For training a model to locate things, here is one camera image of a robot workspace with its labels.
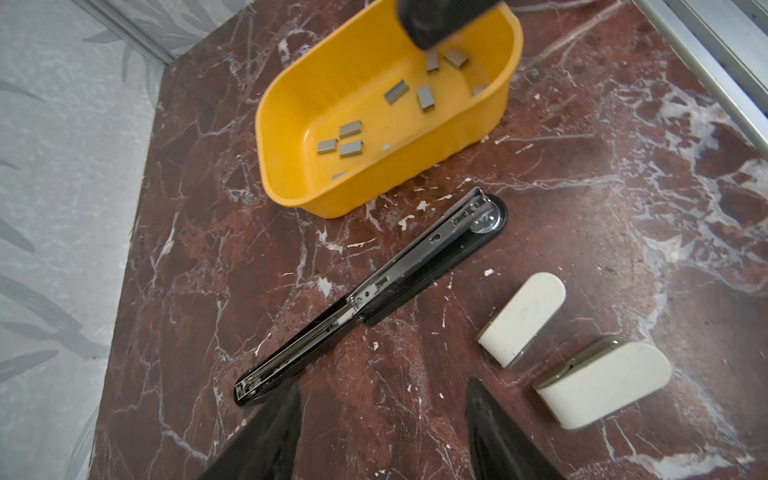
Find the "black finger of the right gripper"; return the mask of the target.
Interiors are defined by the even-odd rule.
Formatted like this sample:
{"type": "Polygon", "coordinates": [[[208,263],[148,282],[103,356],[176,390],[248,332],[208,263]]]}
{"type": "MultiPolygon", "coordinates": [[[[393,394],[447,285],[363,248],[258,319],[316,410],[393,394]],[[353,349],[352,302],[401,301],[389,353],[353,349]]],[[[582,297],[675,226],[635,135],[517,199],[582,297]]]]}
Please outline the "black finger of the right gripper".
{"type": "Polygon", "coordinates": [[[412,43],[427,51],[496,4],[497,0],[397,0],[396,14],[412,43]]]}

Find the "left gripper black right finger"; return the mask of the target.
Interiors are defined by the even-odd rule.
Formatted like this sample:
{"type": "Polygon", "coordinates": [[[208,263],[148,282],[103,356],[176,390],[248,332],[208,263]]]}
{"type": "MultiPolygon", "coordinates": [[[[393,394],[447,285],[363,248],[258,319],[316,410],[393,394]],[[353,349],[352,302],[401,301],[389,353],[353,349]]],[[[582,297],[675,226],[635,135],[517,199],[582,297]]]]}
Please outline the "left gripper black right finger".
{"type": "Polygon", "coordinates": [[[475,377],[467,384],[465,418],[475,479],[564,479],[475,377]]]}

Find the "white mini stapler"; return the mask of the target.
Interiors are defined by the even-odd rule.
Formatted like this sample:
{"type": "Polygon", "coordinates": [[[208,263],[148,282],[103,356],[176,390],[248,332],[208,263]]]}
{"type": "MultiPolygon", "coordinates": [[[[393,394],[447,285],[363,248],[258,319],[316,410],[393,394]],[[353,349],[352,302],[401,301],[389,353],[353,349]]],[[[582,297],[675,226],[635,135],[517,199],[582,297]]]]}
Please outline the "white mini stapler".
{"type": "Polygon", "coordinates": [[[534,390],[561,428],[577,430],[662,389],[671,377],[669,360],[654,346],[603,337],[534,390]]]}
{"type": "Polygon", "coordinates": [[[561,279],[548,272],[529,277],[476,337],[502,367],[509,368],[566,300],[561,279]]]}

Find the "black stapler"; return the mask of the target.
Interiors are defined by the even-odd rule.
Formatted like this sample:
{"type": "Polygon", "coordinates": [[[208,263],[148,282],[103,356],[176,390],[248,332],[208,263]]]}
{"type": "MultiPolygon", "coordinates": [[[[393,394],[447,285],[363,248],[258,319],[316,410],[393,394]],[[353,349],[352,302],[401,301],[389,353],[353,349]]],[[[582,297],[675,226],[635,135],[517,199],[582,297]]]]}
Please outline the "black stapler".
{"type": "Polygon", "coordinates": [[[240,407],[263,402],[289,378],[331,349],[349,329],[374,326],[499,236],[504,201],[475,187],[417,239],[338,299],[234,383],[240,407]]]}

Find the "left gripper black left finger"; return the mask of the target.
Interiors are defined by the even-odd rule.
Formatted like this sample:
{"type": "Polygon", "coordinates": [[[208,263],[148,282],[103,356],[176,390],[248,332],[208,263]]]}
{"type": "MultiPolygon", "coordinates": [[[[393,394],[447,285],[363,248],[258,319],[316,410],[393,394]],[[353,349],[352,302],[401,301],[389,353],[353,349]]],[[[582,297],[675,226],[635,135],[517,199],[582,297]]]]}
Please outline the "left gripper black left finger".
{"type": "Polygon", "coordinates": [[[292,479],[301,430],[300,389],[288,380],[199,479],[292,479]]]}

